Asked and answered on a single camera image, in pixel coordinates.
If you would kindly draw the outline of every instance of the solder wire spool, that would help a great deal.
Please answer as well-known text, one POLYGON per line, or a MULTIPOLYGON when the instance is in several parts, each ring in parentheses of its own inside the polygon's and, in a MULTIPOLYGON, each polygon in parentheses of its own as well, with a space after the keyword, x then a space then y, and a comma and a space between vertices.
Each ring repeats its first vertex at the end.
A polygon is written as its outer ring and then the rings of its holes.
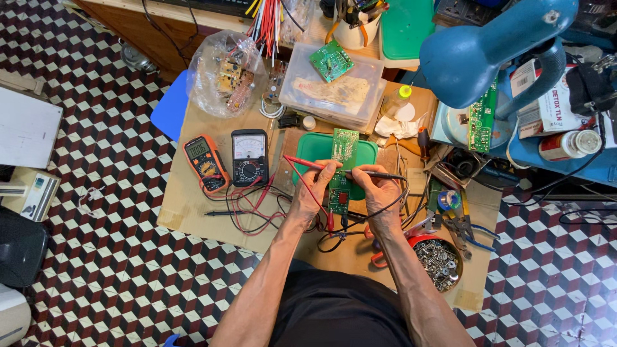
POLYGON ((462 201, 460 193, 455 190, 442 191, 437 195, 437 203, 444 211, 460 208, 462 201))

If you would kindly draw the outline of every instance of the orange digital multimeter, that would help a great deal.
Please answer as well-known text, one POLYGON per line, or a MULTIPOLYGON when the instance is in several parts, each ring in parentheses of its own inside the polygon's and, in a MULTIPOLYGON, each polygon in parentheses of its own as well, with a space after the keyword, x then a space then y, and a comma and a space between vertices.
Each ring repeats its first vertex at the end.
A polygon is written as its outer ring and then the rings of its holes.
POLYGON ((184 155, 199 176, 199 187, 208 193, 216 193, 230 184, 230 176, 225 170, 217 145, 208 135, 201 134, 187 141, 184 155))

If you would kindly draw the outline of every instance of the clear plastic bag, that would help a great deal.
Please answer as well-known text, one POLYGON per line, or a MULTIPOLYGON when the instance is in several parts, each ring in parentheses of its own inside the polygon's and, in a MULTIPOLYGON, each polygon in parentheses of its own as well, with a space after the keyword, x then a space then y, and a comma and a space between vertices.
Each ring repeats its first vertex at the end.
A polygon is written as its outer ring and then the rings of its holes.
POLYGON ((267 81, 252 39, 223 30, 201 43, 189 66, 186 94, 199 108, 220 118, 243 114, 255 101, 254 91, 267 81))
POLYGON ((315 10, 314 0, 283 0, 285 7, 294 17, 296 22, 304 29, 304 32, 298 28, 287 11, 283 11, 283 22, 281 23, 280 40, 281 44, 293 47, 296 42, 302 42, 309 34, 311 21, 313 20, 313 11, 315 10))

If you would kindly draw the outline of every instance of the forearm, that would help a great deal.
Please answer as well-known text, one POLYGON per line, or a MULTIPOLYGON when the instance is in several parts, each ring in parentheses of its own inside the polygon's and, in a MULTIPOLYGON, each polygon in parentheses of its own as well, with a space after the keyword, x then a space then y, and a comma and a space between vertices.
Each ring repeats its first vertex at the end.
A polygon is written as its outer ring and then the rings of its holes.
POLYGON ((310 221, 288 217, 268 251, 225 312, 210 346, 267 346, 285 278, 302 232, 310 221))
POLYGON ((400 227, 378 235, 399 292, 409 334, 417 346, 474 346, 445 299, 428 277, 400 227))

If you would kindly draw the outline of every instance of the hand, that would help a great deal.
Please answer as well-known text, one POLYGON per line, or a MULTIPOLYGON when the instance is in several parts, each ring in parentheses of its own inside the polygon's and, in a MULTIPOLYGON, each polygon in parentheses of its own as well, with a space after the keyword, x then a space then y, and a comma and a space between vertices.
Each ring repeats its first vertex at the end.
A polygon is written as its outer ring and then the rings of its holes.
MULTIPOLYGON (((381 165, 360 165, 347 174, 347 178, 353 178, 366 193, 366 210, 373 214, 390 205, 400 196, 399 185, 394 180, 370 177, 364 171, 386 172, 381 165)), ((394 203, 385 211, 380 212, 368 222, 373 232, 388 230, 400 230, 399 217, 400 204, 394 203)))
POLYGON ((291 202, 291 207, 289 208, 287 217, 300 218, 303 222, 310 223, 310 221, 320 210, 326 187, 328 186, 328 182, 330 182, 334 176, 336 168, 343 166, 342 163, 334 160, 319 160, 315 161, 315 163, 325 165, 326 167, 323 170, 313 168, 308 169, 302 175, 302 178, 304 178, 304 181, 309 185, 311 192, 313 192, 313 195, 315 195, 317 201, 320 202, 320 205, 315 202, 307 187, 304 186, 304 183, 302 183, 302 180, 298 179, 298 182, 296 183, 296 193, 293 201, 291 202))

